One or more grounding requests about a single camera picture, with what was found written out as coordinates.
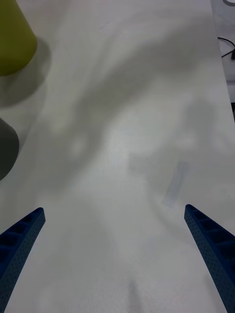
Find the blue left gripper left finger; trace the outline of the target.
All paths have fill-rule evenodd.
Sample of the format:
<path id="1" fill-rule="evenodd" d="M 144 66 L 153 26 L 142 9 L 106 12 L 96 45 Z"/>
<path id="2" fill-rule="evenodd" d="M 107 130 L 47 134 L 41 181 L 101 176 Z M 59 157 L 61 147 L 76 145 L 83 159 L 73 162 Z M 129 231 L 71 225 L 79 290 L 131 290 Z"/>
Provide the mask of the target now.
<path id="1" fill-rule="evenodd" d="M 4 312 L 30 251 L 45 224 L 39 207 L 0 235 L 0 312 Z"/>

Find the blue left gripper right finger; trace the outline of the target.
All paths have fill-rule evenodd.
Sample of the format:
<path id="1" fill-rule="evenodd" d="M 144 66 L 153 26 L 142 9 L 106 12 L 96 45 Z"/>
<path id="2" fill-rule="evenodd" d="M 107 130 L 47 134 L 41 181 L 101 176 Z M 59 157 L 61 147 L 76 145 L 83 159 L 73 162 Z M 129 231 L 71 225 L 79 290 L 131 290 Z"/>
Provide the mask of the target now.
<path id="1" fill-rule="evenodd" d="M 235 237 L 188 204 L 185 222 L 228 313 L 235 312 Z"/>

